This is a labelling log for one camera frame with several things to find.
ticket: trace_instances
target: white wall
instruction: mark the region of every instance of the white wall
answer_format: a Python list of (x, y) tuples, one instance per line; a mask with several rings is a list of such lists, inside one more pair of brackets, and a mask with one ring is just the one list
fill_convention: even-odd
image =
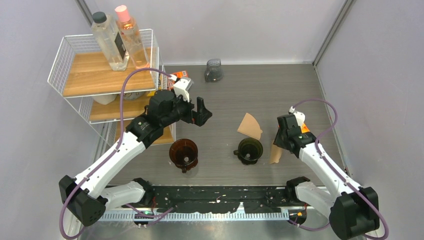
[(422, 239), (424, 1), (356, 1), (318, 64), (352, 177), (378, 193), (389, 239)]
[(165, 64), (311, 63), (343, 0), (86, 0), (92, 12), (127, 5), (154, 30)]
[(73, 0), (0, 10), (0, 238), (59, 239), (59, 180), (92, 161), (96, 133), (47, 84), (62, 36), (90, 32)]

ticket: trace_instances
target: wood grain table surface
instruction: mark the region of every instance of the wood grain table surface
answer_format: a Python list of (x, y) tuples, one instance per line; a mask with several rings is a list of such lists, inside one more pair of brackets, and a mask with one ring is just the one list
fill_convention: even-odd
[[(317, 186), (322, 182), (293, 154), (284, 151), (277, 164), (269, 164), (270, 149), (277, 133), (277, 117), (287, 114), (293, 104), (322, 98), (320, 83), (311, 64), (224, 65), (220, 82), (205, 82), (203, 65), (166, 66), (166, 72), (187, 70), (194, 80), (189, 93), (204, 98), (213, 116), (198, 127), (177, 123), (177, 139), (187, 138), (198, 147), (198, 165), (183, 174), (169, 158), (170, 144), (155, 145), (135, 157), (111, 181), (126, 184), (143, 178), (154, 185), (285, 185), (305, 176)], [(305, 113), (308, 128), (317, 136), (330, 126), (323, 103), (307, 102), (296, 108)], [(246, 113), (253, 115), (263, 133), (263, 155), (255, 165), (243, 165), (235, 155), (239, 142), (247, 136), (237, 132)], [(342, 160), (332, 132), (321, 143), (333, 160)]]

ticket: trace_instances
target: clear bottle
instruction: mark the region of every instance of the clear bottle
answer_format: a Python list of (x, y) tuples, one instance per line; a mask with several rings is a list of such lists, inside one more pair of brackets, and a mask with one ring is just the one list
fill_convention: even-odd
[(149, 58), (143, 46), (142, 36), (136, 20), (130, 16), (125, 5), (115, 8), (115, 12), (118, 15), (116, 24), (118, 25), (119, 33), (135, 68), (148, 68), (150, 66)]
[(102, 11), (92, 15), (91, 31), (113, 71), (125, 71), (129, 54), (114, 18)]

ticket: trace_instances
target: orange label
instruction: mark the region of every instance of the orange label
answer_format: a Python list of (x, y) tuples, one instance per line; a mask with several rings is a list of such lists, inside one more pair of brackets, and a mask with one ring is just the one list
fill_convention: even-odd
[(309, 128), (306, 126), (306, 124), (303, 124), (301, 127), (300, 127), (300, 129), (302, 130), (302, 133), (304, 134), (304, 133), (307, 133), (307, 132), (310, 132), (309, 131)]

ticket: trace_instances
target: wooden shelf board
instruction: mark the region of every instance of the wooden shelf board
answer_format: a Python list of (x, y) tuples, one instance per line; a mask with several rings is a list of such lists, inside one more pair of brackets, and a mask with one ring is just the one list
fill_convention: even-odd
[[(126, 127), (128, 124), (130, 124), (130, 122), (131, 120), (125, 120), (123, 121), (123, 125)], [(121, 134), (121, 124), (118, 122), (116, 126), (115, 142), (119, 139), (120, 134)], [(172, 138), (171, 128), (167, 126), (163, 130), (163, 135), (159, 137), (156, 141), (154, 141), (152, 145), (172, 144), (173, 142), (174, 142), (174, 139)]]
[[(145, 111), (145, 106), (149, 104), (150, 96), (145, 93), (143, 96), (129, 101), (123, 100), (123, 118), (132, 119)], [(104, 120), (117, 120), (120, 118), (120, 96), (107, 105), (93, 101), (89, 120), (92, 122)]]
[[(146, 52), (150, 59), (150, 47), (146, 48)], [(102, 52), (78, 53), (70, 68), (63, 96), (82, 97), (118, 93), (125, 78), (135, 69), (131, 59), (125, 71), (112, 71)], [(146, 91), (155, 87), (150, 71), (142, 71), (131, 77), (125, 91)]]

